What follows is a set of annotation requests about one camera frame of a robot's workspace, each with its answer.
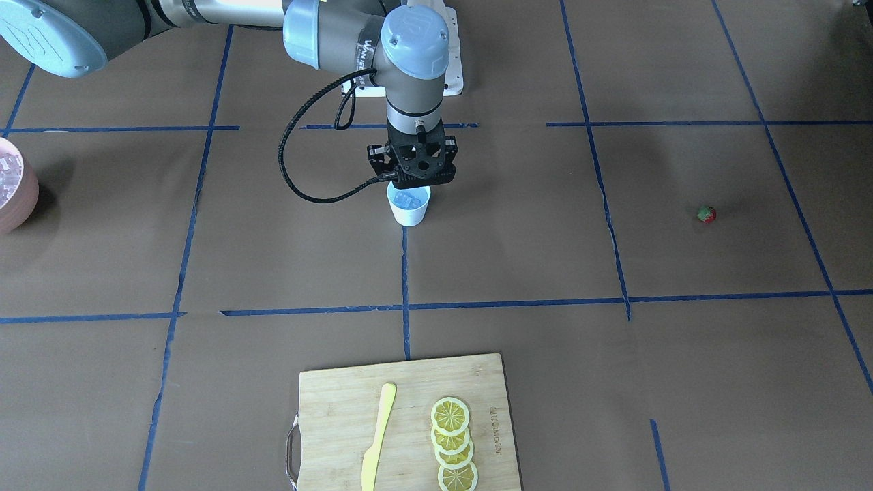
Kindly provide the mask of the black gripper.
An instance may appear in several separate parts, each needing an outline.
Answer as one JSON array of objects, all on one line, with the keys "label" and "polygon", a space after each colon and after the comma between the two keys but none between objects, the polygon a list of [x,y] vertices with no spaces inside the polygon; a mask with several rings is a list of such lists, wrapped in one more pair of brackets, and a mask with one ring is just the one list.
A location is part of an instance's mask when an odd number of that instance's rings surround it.
[{"label": "black gripper", "polygon": [[387,135],[386,154],[390,159],[442,158],[445,155],[445,124],[440,117],[389,116]]}]

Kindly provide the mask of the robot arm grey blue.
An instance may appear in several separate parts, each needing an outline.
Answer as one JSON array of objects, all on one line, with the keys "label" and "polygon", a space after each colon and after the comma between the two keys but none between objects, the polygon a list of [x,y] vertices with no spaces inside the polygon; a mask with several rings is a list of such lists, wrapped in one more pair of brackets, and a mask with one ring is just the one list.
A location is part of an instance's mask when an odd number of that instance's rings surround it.
[{"label": "robot arm grey blue", "polygon": [[3,1],[2,38],[57,76],[100,71],[172,28],[281,31],[288,56],[385,90],[395,152],[442,152],[441,104],[452,59],[443,7],[406,1]]}]

